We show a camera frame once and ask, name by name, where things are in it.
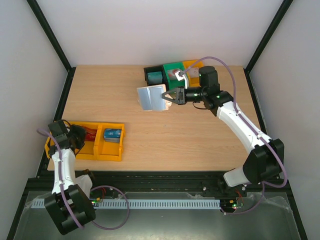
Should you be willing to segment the dark red striped card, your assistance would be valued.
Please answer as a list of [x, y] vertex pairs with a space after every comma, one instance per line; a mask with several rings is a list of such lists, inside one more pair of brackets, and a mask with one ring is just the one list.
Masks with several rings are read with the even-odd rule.
[[94, 142], [97, 135], [97, 129], [83, 126], [85, 129], [85, 141]]

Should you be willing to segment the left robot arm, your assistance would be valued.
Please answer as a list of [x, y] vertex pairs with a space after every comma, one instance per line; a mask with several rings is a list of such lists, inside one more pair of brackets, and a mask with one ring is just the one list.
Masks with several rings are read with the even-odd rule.
[[90, 191], [93, 186], [90, 171], [76, 176], [76, 151], [85, 146], [86, 130], [62, 119], [48, 125], [48, 135], [53, 144], [48, 156], [54, 163], [54, 182], [51, 195], [44, 199], [44, 207], [62, 235], [96, 218]]

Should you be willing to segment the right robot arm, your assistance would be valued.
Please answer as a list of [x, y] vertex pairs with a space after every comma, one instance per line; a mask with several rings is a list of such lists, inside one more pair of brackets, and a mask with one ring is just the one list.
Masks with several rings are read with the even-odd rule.
[[162, 99], [185, 105], [188, 102], [203, 102], [204, 108], [223, 121], [238, 137], [248, 153], [243, 166], [223, 175], [218, 191], [229, 196], [238, 185], [266, 183], [269, 178], [285, 173], [284, 144], [261, 131], [240, 110], [236, 98], [220, 89], [218, 72], [213, 66], [198, 70], [198, 87], [176, 87], [161, 95]]

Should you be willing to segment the cream leather card holder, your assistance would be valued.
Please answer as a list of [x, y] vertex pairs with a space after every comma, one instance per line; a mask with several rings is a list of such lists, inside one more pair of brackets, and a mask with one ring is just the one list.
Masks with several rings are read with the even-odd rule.
[[172, 102], [162, 98], [167, 90], [165, 84], [138, 87], [136, 90], [143, 111], [166, 111], [172, 105]]

